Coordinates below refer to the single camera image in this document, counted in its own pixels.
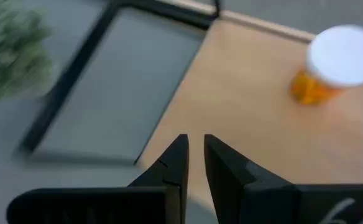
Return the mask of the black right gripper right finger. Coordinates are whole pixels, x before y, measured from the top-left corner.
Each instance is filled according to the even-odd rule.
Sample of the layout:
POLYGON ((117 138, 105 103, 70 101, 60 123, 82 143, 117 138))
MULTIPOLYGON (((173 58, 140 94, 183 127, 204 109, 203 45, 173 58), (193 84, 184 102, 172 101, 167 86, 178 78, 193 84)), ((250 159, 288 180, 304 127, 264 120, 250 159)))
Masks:
POLYGON ((293 184, 212 134, 204 161, 219 224, 363 224, 363 184, 293 184))

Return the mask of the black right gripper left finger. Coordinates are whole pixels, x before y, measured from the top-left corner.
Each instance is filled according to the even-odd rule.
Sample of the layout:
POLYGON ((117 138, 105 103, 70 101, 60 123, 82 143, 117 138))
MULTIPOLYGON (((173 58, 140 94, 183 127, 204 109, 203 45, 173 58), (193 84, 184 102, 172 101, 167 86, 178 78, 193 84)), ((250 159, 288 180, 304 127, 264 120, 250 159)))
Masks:
POLYGON ((7 207, 8 224, 185 224, 188 136, 179 135, 126 187, 35 189, 7 207))

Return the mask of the orange pill bottle white cap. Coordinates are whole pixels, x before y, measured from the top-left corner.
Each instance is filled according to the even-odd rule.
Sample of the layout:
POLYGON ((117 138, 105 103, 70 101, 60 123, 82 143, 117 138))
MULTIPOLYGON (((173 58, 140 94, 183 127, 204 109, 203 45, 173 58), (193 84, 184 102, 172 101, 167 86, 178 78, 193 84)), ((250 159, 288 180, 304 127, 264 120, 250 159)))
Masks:
POLYGON ((305 66, 296 72, 290 94, 303 105, 318 105, 345 89, 363 85, 363 27, 330 27, 310 42, 305 66))

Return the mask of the green plant in grey pot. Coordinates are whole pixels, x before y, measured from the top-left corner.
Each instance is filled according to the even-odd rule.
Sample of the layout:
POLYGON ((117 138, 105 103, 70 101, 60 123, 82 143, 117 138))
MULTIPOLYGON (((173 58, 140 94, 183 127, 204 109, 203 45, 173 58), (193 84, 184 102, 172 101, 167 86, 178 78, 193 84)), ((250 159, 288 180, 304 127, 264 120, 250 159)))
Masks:
POLYGON ((0 0, 0 101, 46 94, 58 75, 44 45, 51 30, 40 12, 0 0))

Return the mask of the wooden shelf with black frame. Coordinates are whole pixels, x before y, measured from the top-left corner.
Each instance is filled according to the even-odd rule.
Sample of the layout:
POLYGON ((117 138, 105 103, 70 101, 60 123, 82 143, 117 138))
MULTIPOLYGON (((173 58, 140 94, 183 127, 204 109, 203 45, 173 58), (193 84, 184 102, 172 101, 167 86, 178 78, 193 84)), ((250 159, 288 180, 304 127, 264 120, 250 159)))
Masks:
POLYGON ((212 208, 213 134, 294 183, 363 183, 363 86, 331 103, 288 94, 310 34, 192 2, 112 0, 20 149, 39 162, 149 166, 190 142, 189 193, 212 208))

